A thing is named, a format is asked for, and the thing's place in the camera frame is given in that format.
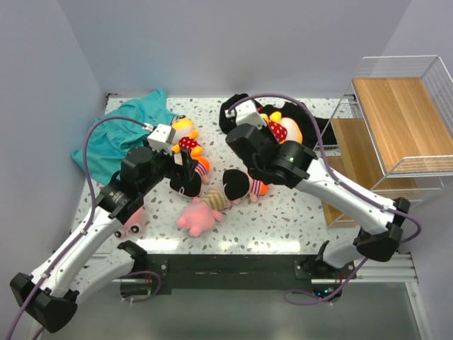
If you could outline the yellow polka-dot plush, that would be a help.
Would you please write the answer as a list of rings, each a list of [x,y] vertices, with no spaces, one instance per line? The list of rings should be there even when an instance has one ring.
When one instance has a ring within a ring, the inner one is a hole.
[[[198,143],[198,130],[193,121],[188,118],[179,118],[171,126],[175,130],[172,141],[172,151],[180,153],[182,149],[187,149],[192,157],[202,155],[203,148]]]
[[[260,115],[280,144],[286,141],[303,143],[302,131],[295,120],[284,117],[280,111],[275,111],[270,115],[266,113],[261,113]]]

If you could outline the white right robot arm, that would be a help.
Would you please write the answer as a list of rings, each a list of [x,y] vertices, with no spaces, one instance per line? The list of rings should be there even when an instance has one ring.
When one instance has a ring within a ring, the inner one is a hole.
[[[392,200],[368,191],[294,141],[278,143],[270,129],[243,124],[226,136],[226,143],[241,159],[253,179],[307,193],[345,213],[356,223],[349,241],[326,241],[308,268],[332,278],[346,264],[361,258],[387,262],[399,248],[402,224],[410,202]]]

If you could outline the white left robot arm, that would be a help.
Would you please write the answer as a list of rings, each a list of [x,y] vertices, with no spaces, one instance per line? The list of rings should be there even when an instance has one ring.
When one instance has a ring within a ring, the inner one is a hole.
[[[145,195],[158,183],[190,181],[196,166],[187,150],[180,154],[150,147],[130,150],[93,200],[87,218],[58,250],[31,274],[17,273],[11,279],[19,312],[27,312],[50,333],[62,329],[75,315],[76,296],[81,293],[71,284],[94,252],[143,205]]]

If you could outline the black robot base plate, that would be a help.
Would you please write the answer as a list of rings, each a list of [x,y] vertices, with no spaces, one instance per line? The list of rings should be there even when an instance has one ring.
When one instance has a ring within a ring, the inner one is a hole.
[[[316,280],[339,283],[354,268],[349,262],[341,269],[328,269],[315,255],[148,254],[135,261],[132,271],[153,271],[161,285],[142,274],[123,278],[120,293],[143,298],[156,289],[160,295],[173,290],[310,290]]]

